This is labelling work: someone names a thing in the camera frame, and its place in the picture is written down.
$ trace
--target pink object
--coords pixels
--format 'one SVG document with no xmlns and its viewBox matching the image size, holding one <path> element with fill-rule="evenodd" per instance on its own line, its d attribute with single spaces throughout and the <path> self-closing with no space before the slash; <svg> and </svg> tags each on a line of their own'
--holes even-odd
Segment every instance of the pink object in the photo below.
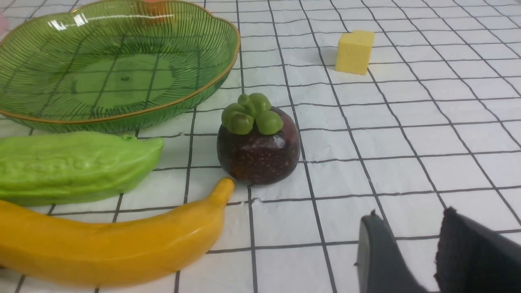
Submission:
<svg viewBox="0 0 521 293">
<path fill-rule="evenodd" d="M 7 22 L 7 19 L 5 19 L 4 15 L 2 14 L 2 11 L 0 10 L 0 34 L 3 34 L 9 29 L 9 23 Z"/>
</svg>

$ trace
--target yellow banana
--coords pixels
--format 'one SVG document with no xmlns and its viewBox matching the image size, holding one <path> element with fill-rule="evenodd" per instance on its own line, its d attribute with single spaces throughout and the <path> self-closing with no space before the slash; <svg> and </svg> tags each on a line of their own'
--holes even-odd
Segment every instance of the yellow banana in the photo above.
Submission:
<svg viewBox="0 0 521 293">
<path fill-rule="evenodd" d="M 72 286 L 131 286 L 181 270 L 219 238 L 234 190 L 221 179 L 203 200 L 136 221 L 92 224 L 0 201 L 0 264 Z"/>
</svg>

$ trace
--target green glass plate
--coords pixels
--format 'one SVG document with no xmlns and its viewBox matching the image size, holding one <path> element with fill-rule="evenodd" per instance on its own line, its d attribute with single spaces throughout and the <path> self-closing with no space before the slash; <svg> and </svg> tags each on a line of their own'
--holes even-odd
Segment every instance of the green glass plate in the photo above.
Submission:
<svg viewBox="0 0 521 293">
<path fill-rule="evenodd" d="M 237 28 L 179 1 L 104 0 L 17 27 L 0 46 L 0 114 L 50 132 L 126 132 L 209 98 Z"/>
</svg>

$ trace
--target bitter melon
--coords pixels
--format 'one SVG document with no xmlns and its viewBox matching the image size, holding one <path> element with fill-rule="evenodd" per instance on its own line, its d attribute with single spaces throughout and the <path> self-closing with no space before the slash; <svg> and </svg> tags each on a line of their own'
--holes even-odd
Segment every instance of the bitter melon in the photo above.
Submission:
<svg viewBox="0 0 521 293">
<path fill-rule="evenodd" d="M 162 138 L 78 131 L 0 139 L 0 200 L 22 206 L 97 201 L 136 187 Z"/>
</svg>

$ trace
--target grid tablecloth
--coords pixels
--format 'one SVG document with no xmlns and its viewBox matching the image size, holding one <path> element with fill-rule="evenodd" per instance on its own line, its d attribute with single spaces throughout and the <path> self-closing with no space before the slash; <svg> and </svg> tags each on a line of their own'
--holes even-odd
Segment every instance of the grid tablecloth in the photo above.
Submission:
<svg viewBox="0 0 521 293">
<path fill-rule="evenodd" d="M 0 0 L 0 7 L 13 28 L 88 2 Z M 514 0 L 197 3 L 241 31 L 226 83 L 196 111 L 139 131 L 164 137 L 166 146 L 135 190 L 36 210 L 120 222 L 205 196 L 225 176 L 216 122 L 242 91 L 266 93 L 294 117 L 302 137 L 294 174 L 266 188 L 238 186 L 222 237 L 178 274 L 132 288 L 75 290 L 3 269 L 0 292 L 358 292 L 359 219 L 373 209 L 433 292 L 445 207 L 521 242 L 521 6 Z M 356 29 L 376 32 L 366 76 L 334 71 L 340 34 Z M 2 137 L 40 133 L 0 120 Z"/>
</svg>

